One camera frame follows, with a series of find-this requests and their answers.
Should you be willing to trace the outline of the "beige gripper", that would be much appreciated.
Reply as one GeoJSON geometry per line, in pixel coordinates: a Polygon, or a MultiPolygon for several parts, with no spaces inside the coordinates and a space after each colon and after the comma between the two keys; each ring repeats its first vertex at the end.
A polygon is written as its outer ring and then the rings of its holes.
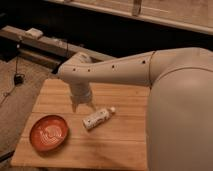
{"type": "Polygon", "coordinates": [[[92,91],[90,85],[88,83],[77,83],[69,85],[71,91],[71,99],[74,103],[72,103],[73,112],[77,111],[78,104],[88,103],[87,105],[93,110],[96,110],[95,105],[92,100],[92,91]]]}

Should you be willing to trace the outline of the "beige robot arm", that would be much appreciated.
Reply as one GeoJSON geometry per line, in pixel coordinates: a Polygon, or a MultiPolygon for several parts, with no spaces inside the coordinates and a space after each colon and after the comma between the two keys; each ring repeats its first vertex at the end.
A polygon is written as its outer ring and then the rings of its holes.
{"type": "Polygon", "coordinates": [[[58,76],[75,104],[92,100],[92,82],[149,87],[148,171],[213,171],[212,51],[157,50],[97,63],[78,52],[58,76]]]}

